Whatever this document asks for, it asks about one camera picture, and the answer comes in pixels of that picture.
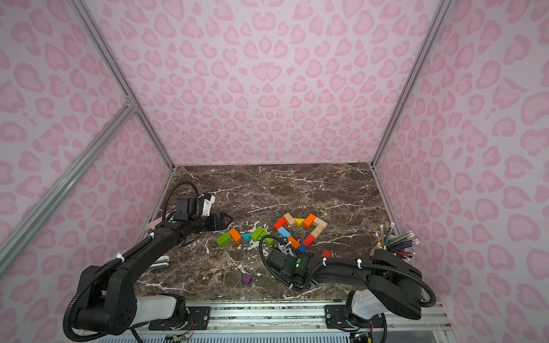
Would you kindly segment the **orange block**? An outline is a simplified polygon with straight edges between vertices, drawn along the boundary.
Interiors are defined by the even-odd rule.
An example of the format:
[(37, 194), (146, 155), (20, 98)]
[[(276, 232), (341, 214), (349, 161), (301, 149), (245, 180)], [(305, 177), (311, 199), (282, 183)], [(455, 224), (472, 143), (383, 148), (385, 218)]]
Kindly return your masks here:
[(309, 229), (314, 224), (316, 218), (317, 217), (314, 214), (309, 214), (307, 218), (303, 221), (303, 226)]
[(292, 236), (288, 237), (287, 239), (288, 239), (290, 245), (291, 245), (294, 249), (296, 249), (296, 250), (299, 249), (299, 247), (300, 247), (299, 241), (297, 241), (297, 240), (296, 240), (294, 237), (292, 237)]
[(243, 241), (242, 235), (236, 230), (231, 229), (229, 231), (230, 237), (237, 243), (240, 244), (241, 241)]

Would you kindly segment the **teal triangle block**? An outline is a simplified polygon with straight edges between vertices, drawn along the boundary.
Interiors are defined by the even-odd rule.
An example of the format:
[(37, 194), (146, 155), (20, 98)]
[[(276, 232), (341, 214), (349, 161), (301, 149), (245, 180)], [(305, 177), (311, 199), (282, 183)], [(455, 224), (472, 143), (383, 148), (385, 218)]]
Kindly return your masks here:
[(243, 239), (244, 241), (246, 241), (246, 242), (250, 242), (250, 241), (252, 240), (251, 234), (250, 234), (250, 233), (248, 233), (248, 234), (242, 234), (241, 237), (242, 237), (242, 239)]

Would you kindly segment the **light blue block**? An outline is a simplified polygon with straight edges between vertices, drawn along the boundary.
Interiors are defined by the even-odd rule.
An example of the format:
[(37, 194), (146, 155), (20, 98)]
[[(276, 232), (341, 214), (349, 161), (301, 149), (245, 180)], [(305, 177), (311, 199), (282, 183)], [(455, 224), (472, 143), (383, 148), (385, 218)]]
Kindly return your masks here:
[(289, 238), (291, 236), (291, 234), (284, 227), (280, 227), (279, 230), (277, 230), (277, 233), (284, 238)]

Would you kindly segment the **natural wood block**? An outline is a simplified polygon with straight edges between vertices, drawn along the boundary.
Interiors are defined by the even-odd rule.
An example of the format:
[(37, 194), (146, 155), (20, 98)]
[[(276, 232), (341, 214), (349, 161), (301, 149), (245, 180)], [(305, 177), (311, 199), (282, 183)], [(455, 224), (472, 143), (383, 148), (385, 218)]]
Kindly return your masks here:
[(311, 236), (313, 236), (315, 239), (317, 239), (325, 230), (325, 227), (318, 225), (314, 230), (310, 233)]
[(296, 223), (294, 217), (290, 213), (284, 214), (283, 218), (287, 222), (287, 224), (285, 225), (286, 227), (295, 227), (296, 226), (297, 223)]
[(320, 217), (316, 217), (313, 221), (313, 223), (317, 226), (317, 227), (322, 227), (322, 228), (326, 228), (327, 227), (327, 222), (325, 222), (324, 220), (320, 219)]

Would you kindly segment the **yellow triangle block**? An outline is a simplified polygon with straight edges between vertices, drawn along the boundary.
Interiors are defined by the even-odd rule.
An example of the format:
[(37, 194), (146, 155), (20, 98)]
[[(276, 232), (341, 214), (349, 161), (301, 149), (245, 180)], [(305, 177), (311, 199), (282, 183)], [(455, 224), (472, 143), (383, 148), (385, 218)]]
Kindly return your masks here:
[(298, 226), (298, 227), (301, 227), (303, 226), (303, 223), (304, 223), (304, 219), (300, 219), (300, 218), (294, 218), (294, 221), (295, 221), (295, 224)]

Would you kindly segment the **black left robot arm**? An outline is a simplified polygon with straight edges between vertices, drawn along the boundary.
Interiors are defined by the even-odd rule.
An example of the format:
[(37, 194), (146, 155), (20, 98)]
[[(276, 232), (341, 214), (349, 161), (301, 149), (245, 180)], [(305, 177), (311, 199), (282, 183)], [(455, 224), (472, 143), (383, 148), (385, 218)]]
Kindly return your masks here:
[(64, 313), (62, 328), (73, 342), (89, 342), (107, 335), (133, 330), (145, 319), (144, 304), (137, 299), (137, 280), (166, 252), (188, 244), (187, 237), (226, 230), (233, 221), (225, 212), (212, 212), (215, 197), (199, 193), (180, 197), (173, 212), (164, 210), (159, 224), (123, 254), (98, 266), (87, 267), (80, 276), (77, 292)]

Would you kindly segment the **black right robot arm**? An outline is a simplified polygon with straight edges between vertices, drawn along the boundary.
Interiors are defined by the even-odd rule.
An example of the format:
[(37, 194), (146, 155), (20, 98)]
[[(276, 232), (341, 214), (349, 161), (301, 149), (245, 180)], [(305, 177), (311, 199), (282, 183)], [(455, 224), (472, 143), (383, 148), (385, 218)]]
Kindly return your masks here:
[(347, 296), (341, 314), (326, 314), (330, 329), (372, 329), (376, 320), (387, 322), (388, 312), (407, 320), (420, 320), (422, 310), (437, 302), (421, 271), (386, 250), (376, 250), (364, 259), (345, 260), (297, 249), (290, 254), (281, 250), (289, 246), (289, 240), (274, 236), (264, 236), (258, 242), (264, 266), (290, 290), (306, 292), (323, 283), (356, 287)]

